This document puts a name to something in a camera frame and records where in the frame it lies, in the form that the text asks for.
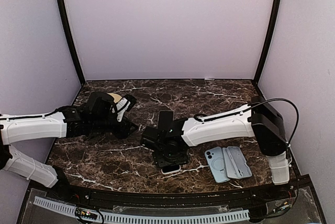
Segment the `black phone light-blue edge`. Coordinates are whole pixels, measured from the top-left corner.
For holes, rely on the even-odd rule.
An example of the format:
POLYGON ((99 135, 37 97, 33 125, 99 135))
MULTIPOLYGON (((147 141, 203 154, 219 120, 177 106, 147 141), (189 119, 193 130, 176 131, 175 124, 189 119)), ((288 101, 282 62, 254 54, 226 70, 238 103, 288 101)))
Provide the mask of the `black phone light-blue edge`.
POLYGON ((161 173, 163 175, 169 175, 169 174, 174 174, 178 173, 181 171, 181 166, 180 165, 170 165, 170 166, 165 166, 161 168, 161 173))

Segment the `purple-edged black phone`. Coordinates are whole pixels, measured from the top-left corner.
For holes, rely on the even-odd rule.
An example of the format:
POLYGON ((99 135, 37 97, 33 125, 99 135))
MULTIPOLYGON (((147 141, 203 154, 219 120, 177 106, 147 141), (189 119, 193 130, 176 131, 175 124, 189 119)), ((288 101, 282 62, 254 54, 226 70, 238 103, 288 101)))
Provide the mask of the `purple-edged black phone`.
POLYGON ((163 110, 159 112, 158 116, 158 129, 168 131, 174 118, 174 112, 163 110))

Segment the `grey-blue phone case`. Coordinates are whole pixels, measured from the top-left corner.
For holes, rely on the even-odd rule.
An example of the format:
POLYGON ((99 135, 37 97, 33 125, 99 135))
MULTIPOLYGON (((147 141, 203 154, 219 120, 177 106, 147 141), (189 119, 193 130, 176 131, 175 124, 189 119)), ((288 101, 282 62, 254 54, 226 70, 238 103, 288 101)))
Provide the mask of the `grey-blue phone case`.
POLYGON ((244 179, 252 176, 251 169, 239 147, 222 148, 226 173, 231 179, 244 179))

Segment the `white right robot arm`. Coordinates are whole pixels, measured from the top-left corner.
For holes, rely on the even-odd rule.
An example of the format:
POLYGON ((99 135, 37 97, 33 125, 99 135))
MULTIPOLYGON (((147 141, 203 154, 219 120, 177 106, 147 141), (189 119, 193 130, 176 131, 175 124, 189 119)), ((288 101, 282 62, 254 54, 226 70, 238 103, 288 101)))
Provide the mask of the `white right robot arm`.
POLYGON ((140 144, 153 151, 155 165, 162 173, 177 172, 188 163, 188 149, 198 145, 240 137, 254 137, 266 156, 272 182, 267 195, 278 200, 287 192, 290 180, 289 154, 291 138, 286 137, 282 115, 271 105, 272 100, 255 96, 237 109, 206 116, 174 119, 172 111, 161 111, 159 123, 146 127, 140 144))

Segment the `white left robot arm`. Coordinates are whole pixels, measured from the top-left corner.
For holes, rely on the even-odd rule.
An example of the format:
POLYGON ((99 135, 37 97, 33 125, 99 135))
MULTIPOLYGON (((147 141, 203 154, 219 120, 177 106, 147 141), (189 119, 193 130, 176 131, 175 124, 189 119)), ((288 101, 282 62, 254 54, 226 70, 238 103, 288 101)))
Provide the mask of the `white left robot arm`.
POLYGON ((61 168, 43 164, 17 150, 13 143, 45 139, 74 138, 92 134, 112 133, 125 139, 138 129, 124 114, 137 100, 132 95, 93 92, 79 106, 62 106, 50 113, 1 116, 1 169, 27 180, 53 188, 63 201, 74 196, 74 190, 61 168))

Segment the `light blue phone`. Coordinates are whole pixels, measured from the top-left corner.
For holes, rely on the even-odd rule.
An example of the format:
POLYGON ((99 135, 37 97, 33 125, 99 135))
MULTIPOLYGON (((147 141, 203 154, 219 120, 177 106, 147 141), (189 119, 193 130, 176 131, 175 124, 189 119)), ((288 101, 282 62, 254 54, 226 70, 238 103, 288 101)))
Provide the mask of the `light blue phone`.
POLYGON ((227 176, 221 147, 205 151, 205 158, 216 183, 224 183, 230 180, 227 176))

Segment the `beige ceramic plate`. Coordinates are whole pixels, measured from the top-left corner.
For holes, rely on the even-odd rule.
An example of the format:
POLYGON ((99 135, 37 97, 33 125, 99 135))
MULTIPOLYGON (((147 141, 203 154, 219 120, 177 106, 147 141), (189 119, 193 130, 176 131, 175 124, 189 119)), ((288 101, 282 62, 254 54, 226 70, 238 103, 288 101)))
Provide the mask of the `beige ceramic plate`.
POLYGON ((122 100, 122 96, 119 94, 108 93, 108 95, 110 95, 113 98, 115 104, 119 103, 122 100))

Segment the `black front table rail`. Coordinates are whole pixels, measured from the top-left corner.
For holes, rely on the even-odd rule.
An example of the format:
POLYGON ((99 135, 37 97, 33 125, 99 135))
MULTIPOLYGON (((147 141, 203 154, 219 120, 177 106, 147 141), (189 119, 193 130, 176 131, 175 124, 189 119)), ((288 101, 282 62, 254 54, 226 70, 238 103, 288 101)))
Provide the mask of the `black front table rail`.
POLYGON ((303 188, 310 183, 310 176, 303 175, 292 179, 288 184, 280 186, 266 184, 244 189, 190 194, 112 192, 69 185, 67 189, 63 190, 63 194, 61 195, 55 189, 45 188, 36 182, 31 182, 29 188, 44 191, 46 192, 46 196, 54 199, 105 209, 112 209, 114 206, 168 208, 219 205, 253 208, 264 205, 267 201, 283 199, 288 196, 288 192, 292 192, 292 196, 295 196, 291 187, 294 189, 296 187, 303 188))

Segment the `black left frame post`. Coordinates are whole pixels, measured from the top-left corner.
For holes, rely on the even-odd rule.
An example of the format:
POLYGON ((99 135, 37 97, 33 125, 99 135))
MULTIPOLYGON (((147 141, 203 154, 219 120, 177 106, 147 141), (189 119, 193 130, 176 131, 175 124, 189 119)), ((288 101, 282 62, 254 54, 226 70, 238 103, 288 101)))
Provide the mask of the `black left frame post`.
POLYGON ((57 0, 57 5, 58 5, 58 10, 59 10, 59 14, 60 14, 61 22, 62 22, 65 39, 66 39, 68 49, 70 52, 70 56, 72 59, 72 63, 74 65, 76 75, 79 79, 80 85, 83 86, 86 83, 86 80, 85 80, 84 73, 83 73, 83 70, 82 70, 82 67, 79 61, 79 57, 77 55, 77 51, 75 48, 74 39, 72 36, 72 31, 70 28, 68 15, 66 12, 65 0, 57 0))

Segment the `black frame post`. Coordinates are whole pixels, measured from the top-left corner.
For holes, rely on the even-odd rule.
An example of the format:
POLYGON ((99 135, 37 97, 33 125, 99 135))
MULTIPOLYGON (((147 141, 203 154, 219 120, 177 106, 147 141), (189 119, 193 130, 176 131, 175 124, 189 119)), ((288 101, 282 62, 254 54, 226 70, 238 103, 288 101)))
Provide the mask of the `black frame post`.
POLYGON ((70 52, 70 56, 72 59, 72 63, 74 65, 76 75, 79 79, 80 85, 83 86, 86 83, 86 80, 85 80, 84 73, 83 73, 83 70, 82 70, 82 67, 79 61, 79 57, 77 55, 77 51, 75 48, 74 39, 72 36, 72 31, 70 28, 68 15, 66 12, 65 0, 57 0, 57 5, 58 5, 58 10, 59 10, 59 14, 60 14, 61 22, 62 22, 65 39, 66 39, 68 49, 70 52))
POLYGON ((281 0, 273 0, 272 9, 271 9, 270 18, 269 18, 269 24, 267 26, 267 31, 266 31, 266 35, 264 39, 264 44, 262 47, 258 66, 255 72, 254 78, 252 80, 254 87, 258 87, 258 84, 260 82, 260 79, 261 79, 261 76, 262 76, 262 73, 265 67, 266 59, 267 59, 267 56, 270 50, 270 45, 272 42, 274 30, 275 30, 275 25, 277 21, 278 11, 280 8, 280 3, 281 3, 281 0))

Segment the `black right frame post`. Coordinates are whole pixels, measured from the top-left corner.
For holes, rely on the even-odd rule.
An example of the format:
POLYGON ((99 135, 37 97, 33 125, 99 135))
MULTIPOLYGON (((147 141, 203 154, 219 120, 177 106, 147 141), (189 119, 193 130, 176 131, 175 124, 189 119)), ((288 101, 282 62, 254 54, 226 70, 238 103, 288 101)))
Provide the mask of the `black right frame post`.
POLYGON ((270 18, 269 18, 269 24, 267 26, 267 31, 266 31, 266 35, 264 39, 264 44, 262 47, 258 66, 255 72, 254 78, 252 80, 254 87, 258 87, 258 84, 260 82, 260 79, 261 79, 261 76, 262 76, 262 73, 265 67, 266 59, 267 59, 267 56, 270 50, 270 45, 272 42, 274 30, 275 30, 275 25, 277 21, 278 11, 280 8, 280 3, 281 3, 281 0, 273 0, 272 9, 271 9, 270 18))

